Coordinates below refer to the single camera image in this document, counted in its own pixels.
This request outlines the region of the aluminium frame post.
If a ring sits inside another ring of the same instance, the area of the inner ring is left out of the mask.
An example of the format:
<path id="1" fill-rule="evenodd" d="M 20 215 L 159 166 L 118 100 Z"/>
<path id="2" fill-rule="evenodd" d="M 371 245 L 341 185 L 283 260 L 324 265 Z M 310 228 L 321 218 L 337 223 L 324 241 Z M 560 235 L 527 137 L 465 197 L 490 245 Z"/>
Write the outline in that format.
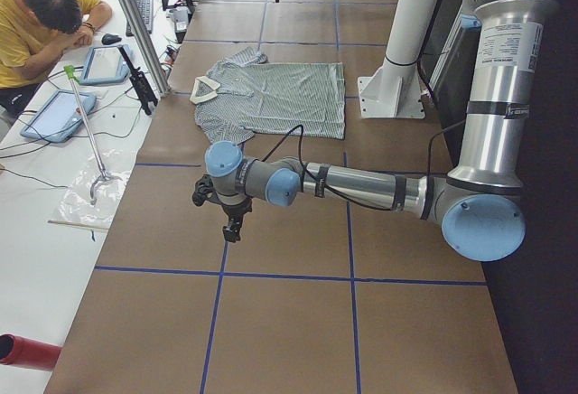
<path id="1" fill-rule="evenodd" d="M 157 58 L 157 53 L 150 35 L 145 27 L 140 11 L 135 0 L 119 0 L 123 13 L 131 26 L 132 33 L 144 59 L 145 65 L 151 74 L 161 97 L 170 92 L 162 64 Z"/>

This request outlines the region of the person in yellow shirt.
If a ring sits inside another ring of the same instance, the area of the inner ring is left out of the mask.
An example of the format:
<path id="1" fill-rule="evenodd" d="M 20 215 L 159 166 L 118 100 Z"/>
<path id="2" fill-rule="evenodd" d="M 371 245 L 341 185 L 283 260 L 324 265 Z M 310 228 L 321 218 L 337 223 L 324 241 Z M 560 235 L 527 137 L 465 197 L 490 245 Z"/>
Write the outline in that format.
<path id="1" fill-rule="evenodd" d="M 18 117 L 65 51 L 112 17 L 102 0 L 1 0 L 1 107 Z"/>

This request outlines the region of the clear plastic bag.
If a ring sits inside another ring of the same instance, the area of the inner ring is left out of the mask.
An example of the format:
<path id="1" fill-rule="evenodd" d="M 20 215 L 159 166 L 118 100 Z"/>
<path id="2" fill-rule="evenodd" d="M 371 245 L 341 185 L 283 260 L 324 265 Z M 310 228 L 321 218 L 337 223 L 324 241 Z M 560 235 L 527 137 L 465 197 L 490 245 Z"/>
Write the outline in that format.
<path id="1" fill-rule="evenodd" d="M 105 150 L 104 179 L 94 157 L 80 169 L 51 216 L 51 222 L 108 230 L 135 165 L 135 152 Z"/>

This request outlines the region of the black computer mouse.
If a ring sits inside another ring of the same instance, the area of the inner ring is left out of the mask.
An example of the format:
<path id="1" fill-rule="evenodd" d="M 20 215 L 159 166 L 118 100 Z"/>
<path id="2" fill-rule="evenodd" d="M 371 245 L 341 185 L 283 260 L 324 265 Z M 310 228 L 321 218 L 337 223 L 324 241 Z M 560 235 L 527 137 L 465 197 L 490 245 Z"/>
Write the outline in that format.
<path id="1" fill-rule="evenodd" d="M 101 43 L 105 46 L 110 46 L 110 45 L 114 45 L 117 43 L 120 43 L 122 41 L 122 38 L 116 34 L 112 34 L 112 33 L 105 33 L 102 37 L 101 37 Z"/>

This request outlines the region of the red cylinder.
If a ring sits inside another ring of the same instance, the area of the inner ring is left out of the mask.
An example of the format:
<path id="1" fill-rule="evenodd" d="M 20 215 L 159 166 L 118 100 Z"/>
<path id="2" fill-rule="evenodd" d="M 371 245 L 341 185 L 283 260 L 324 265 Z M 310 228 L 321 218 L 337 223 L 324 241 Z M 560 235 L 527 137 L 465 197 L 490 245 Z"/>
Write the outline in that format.
<path id="1" fill-rule="evenodd" d="M 61 347 L 13 334 L 1 335 L 1 364 L 39 371 L 52 371 Z"/>

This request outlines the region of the black keyboard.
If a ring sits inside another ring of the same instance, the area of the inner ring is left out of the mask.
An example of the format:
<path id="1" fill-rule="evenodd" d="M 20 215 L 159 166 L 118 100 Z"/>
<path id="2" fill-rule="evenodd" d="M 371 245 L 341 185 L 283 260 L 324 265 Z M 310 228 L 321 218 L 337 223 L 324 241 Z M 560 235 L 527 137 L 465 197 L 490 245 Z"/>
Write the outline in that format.
<path id="1" fill-rule="evenodd" d="M 135 0 L 135 4 L 146 31 L 151 33 L 154 26 L 154 0 Z"/>

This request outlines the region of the blue teach pendant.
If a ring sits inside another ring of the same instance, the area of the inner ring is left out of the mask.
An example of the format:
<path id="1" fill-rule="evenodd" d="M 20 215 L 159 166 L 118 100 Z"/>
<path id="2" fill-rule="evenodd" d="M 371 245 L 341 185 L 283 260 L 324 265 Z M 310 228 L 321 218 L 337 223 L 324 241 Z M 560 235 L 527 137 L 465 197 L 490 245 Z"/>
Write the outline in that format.
<path id="1" fill-rule="evenodd" d="M 94 86 L 115 84 L 125 80 L 129 68 L 120 50 L 123 50 L 129 58 L 133 56 L 132 49 L 127 44 L 90 47 L 79 83 Z"/>
<path id="2" fill-rule="evenodd" d="M 82 123 L 78 103 L 71 90 L 53 93 L 35 116 L 23 125 L 20 135 L 26 138 L 62 143 L 70 138 Z"/>

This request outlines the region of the near blue teach pendant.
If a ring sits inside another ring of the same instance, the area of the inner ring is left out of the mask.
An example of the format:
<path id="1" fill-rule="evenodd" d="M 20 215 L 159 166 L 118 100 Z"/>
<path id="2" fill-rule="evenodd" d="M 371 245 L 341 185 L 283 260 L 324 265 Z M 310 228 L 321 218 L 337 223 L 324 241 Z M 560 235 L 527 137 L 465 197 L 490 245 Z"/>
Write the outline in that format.
<path id="1" fill-rule="evenodd" d="M 71 90 L 53 93 L 35 116 L 23 125 L 20 135 L 26 138 L 62 143 L 70 138 L 82 123 L 78 103 Z"/>

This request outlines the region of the metal reacher grabber tool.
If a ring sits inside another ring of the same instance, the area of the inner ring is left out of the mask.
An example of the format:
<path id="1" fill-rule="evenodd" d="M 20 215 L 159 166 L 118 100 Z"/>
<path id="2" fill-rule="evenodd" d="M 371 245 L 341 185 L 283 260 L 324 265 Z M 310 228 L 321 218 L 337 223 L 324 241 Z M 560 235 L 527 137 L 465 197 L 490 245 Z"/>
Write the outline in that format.
<path id="1" fill-rule="evenodd" d="M 81 116 L 84 127 L 86 128 L 86 131 L 87 131 L 87 134 L 89 137 L 89 143 L 90 143 L 90 146 L 92 148 L 93 155 L 96 159 L 97 166 L 98 166 L 98 176 L 96 177 L 94 182 L 91 184 L 90 189 L 89 189 L 90 204 L 92 206 L 95 206 L 98 202 L 98 188 L 102 185 L 106 185 L 108 183 L 111 183 L 114 180 L 119 180 L 120 177 L 110 173 L 107 170 L 107 168 L 105 167 L 105 164 L 102 160 L 96 139 L 95 139 L 94 134 L 93 134 L 93 132 L 89 126 L 89 118 L 88 118 L 87 112 L 86 112 L 84 105 L 83 105 L 83 98 L 81 97 L 79 90 L 78 90 L 78 87 L 77 87 L 78 81 L 75 77 L 74 67 L 72 65 L 65 65 L 63 69 L 64 69 L 64 72 L 65 72 L 69 82 L 70 82 L 71 90 L 72 90 L 74 97 L 76 99 L 76 102 L 77 102 L 78 112 Z"/>

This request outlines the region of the wooden stick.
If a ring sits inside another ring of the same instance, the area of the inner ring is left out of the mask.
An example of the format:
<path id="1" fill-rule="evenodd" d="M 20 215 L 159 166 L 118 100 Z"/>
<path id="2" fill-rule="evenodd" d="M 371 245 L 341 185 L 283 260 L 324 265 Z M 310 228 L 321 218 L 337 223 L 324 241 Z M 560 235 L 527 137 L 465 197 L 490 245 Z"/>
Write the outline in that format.
<path id="1" fill-rule="evenodd" d="M 48 220 L 47 222 L 50 224 L 54 224 L 54 225 L 70 226 L 70 227 L 87 229 L 87 230 L 102 230 L 102 231 L 108 231 L 109 230 L 109 227 L 90 225 L 90 224 L 82 224 L 82 223 L 62 221 L 62 220 Z"/>

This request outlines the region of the far blue teach pendant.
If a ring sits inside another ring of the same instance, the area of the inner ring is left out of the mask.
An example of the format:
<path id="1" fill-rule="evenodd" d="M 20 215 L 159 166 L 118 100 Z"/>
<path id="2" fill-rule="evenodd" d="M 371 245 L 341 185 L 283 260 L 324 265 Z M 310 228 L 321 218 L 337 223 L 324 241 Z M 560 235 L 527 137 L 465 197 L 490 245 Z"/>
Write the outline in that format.
<path id="1" fill-rule="evenodd" d="M 115 84 L 125 80 L 129 68 L 120 50 L 123 50 L 129 58 L 133 56 L 132 49 L 127 44 L 90 47 L 79 83 L 94 86 Z"/>

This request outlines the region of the blue white striped polo shirt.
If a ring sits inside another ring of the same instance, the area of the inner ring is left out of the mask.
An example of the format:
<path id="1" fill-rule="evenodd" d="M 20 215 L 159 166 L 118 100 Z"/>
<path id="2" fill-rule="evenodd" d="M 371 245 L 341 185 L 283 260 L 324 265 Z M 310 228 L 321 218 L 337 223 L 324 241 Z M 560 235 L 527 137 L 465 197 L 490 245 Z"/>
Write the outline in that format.
<path id="1" fill-rule="evenodd" d="M 345 82 L 340 63 L 270 62 L 246 47 L 195 79 L 190 102 L 209 141 L 241 144 L 256 133 L 342 139 Z"/>

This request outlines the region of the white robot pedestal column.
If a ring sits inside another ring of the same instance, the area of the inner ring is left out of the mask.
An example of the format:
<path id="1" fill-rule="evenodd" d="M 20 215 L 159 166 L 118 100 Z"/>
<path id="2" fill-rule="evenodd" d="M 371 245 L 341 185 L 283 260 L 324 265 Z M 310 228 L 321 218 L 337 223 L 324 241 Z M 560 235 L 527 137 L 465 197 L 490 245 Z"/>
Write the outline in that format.
<path id="1" fill-rule="evenodd" d="M 423 119 L 417 71 L 437 0 L 398 0 L 382 65 L 358 78 L 363 118 Z"/>

